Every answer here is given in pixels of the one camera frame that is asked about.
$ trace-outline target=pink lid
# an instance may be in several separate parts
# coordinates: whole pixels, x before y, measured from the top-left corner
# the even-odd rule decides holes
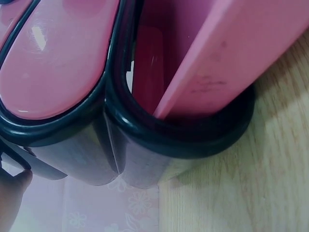
[[[13,27],[26,11],[32,0],[15,0],[11,4],[0,5],[0,47],[2,48]]]
[[[86,97],[104,70],[118,3],[41,1],[1,68],[4,106],[17,117],[38,120]]]

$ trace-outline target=pink plastic panel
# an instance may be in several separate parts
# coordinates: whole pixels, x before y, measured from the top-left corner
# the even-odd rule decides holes
[[[25,119],[56,116],[80,102],[104,70],[118,0],[44,0],[0,72],[5,107]]]
[[[32,0],[16,0],[11,4],[0,5],[0,48],[31,2]]]
[[[136,44],[132,94],[144,110],[153,114],[165,91],[162,32],[140,26]]]
[[[217,0],[155,116],[221,110],[309,26],[308,12],[308,0]]]

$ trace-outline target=floral pattern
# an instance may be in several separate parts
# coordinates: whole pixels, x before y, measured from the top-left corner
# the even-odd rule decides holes
[[[159,232],[158,198],[158,187],[137,189],[121,178],[95,187],[34,176],[10,232]]]
[[[70,225],[79,229],[81,227],[86,226],[86,221],[87,217],[84,214],[80,214],[79,212],[74,212],[69,214],[69,222]]]
[[[145,214],[146,209],[151,207],[149,202],[150,198],[146,192],[134,192],[133,196],[128,199],[129,209],[133,211],[135,215]]]
[[[121,177],[117,177],[114,181],[107,185],[109,190],[117,190],[118,192],[125,192],[127,189],[133,189]]]

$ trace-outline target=glossy pink surface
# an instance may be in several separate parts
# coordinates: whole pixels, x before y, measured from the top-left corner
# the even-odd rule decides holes
[[[308,0],[216,0],[154,115],[221,110],[309,26],[308,12]]]
[[[44,0],[14,42],[0,71],[5,107],[25,119],[69,110],[104,70],[118,0]]]
[[[18,22],[32,0],[16,0],[11,4],[0,5],[0,47]]]

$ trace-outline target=black rubber seal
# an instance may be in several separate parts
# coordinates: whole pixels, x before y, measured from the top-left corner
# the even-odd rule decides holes
[[[39,0],[34,0],[27,14],[23,15],[20,22],[16,25],[14,32],[9,36],[5,47],[0,52],[0,64],[4,62],[10,47],[17,37],[18,33],[16,32],[21,30],[29,14],[31,14],[38,2]],[[74,108],[56,117],[45,120],[20,119],[8,112],[2,102],[0,102],[0,135],[6,140],[20,146],[45,146],[73,136],[88,126],[96,117],[101,116],[104,105],[105,80],[113,76],[112,68],[115,60],[115,51],[119,48],[123,50],[132,49],[119,47],[119,41],[122,40],[122,34],[128,34],[131,30],[131,24],[123,20],[123,15],[127,14],[128,10],[134,10],[135,6],[134,0],[120,0],[111,35],[105,70],[87,97]]]

